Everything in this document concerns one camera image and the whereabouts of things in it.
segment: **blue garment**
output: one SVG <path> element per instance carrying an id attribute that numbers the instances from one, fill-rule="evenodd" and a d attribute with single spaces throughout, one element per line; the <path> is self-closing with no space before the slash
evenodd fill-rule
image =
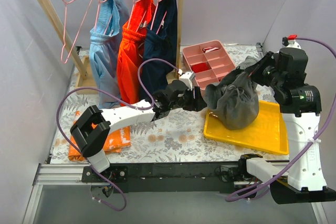
<path id="1" fill-rule="evenodd" d="M 165 12 L 164 25 L 159 33 L 156 31 L 161 26 L 161 21 Z M 162 0 L 157 8 L 155 20 L 152 20 L 147 26 L 147 36 L 144 44 L 143 61 L 160 58 L 176 65 L 177 49 L 177 5 L 176 0 Z M 172 67 L 160 61 L 150 61 L 142 68 L 141 80 L 149 93 L 165 89 L 168 85 L 166 75 L 173 70 Z M 140 89 L 140 100 L 148 95 L 143 88 Z"/>
<path id="2" fill-rule="evenodd" d="M 117 80 L 118 52 L 122 39 L 122 26 L 128 19 L 129 12 L 123 0 L 107 0 L 101 4 L 96 31 L 94 28 L 90 31 L 89 59 L 93 78 L 99 89 L 118 98 L 120 98 Z M 99 92 L 100 109 L 110 109 L 116 104 L 118 102 L 115 99 Z"/>

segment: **gray cloth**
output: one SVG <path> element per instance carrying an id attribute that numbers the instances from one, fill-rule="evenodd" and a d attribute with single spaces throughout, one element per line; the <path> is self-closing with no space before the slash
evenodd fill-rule
<path id="1" fill-rule="evenodd" d="M 243 129 L 258 116 L 257 84 L 242 70 L 256 62 L 255 58 L 247 57 L 246 61 L 231 71 L 219 84 L 209 84 L 205 88 L 204 101 L 229 130 Z"/>

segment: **gray floor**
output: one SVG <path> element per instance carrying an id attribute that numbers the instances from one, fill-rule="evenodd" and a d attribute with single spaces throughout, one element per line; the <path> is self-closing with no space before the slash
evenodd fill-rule
<path id="1" fill-rule="evenodd" d="M 213 192 L 129 193 L 128 206 L 114 212 L 91 199 L 89 186 L 44 186 L 34 223 L 317 223 L 310 204 L 277 205 L 268 194 L 227 203 Z M 109 202 L 122 204 L 120 195 Z"/>

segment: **pink box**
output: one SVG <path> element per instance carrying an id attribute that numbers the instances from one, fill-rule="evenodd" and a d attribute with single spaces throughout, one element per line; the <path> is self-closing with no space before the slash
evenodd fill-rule
<path id="1" fill-rule="evenodd" d="M 218 50 L 203 53 L 203 48 L 218 47 Z M 196 73 L 194 83 L 201 88 L 204 95 L 205 87 L 208 84 L 218 83 L 223 77 L 236 68 L 231 57 L 219 40 L 213 40 L 182 49 L 183 63 L 187 70 L 191 70 L 192 65 L 207 63 L 209 70 Z"/>

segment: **orange towel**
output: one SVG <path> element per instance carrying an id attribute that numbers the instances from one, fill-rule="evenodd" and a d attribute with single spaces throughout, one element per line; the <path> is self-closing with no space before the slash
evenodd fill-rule
<path id="1" fill-rule="evenodd" d="M 80 117 L 80 112 L 76 111 L 76 117 L 75 117 L 75 121 L 77 121 L 77 119 Z M 119 129 L 117 131 L 114 131 L 112 133 L 110 133 L 104 143 L 104 147 L 103 150 L 105 151 L 105 153 L 120 153 L 121 149 L 124 147 L 129 147 L 131 146 L 131 134 L 130 134 L 130 127 L 125 127 L 122 129 Z M 76 146 L 76 142 L 75 139 L 71 136 L 70 138 L 71 142 L 73 142 Z M 70 145 L 69 148 L 69 154 L 68 154 L 69 160 L 71 161 L 83 161 L 85 160 L 84 157 L 82 157 L 80 155 L 79 152 L 77 152 L 75 150 L 75 148 L 73 148 Z"/>
<path id="2" fill-rule="evenodd" d="M 139 101 L 138 68 L 142 63 L 142 58 L 139 54 L 143 55 L 144 47 L 141 44 L 145 41 L 146 26 L 151 21 L 154 11 L 153 0 L 140 0 L 134 6 L 132 17 L 122 27 L 117 77 L 121 99 L 129 104 Z"/>

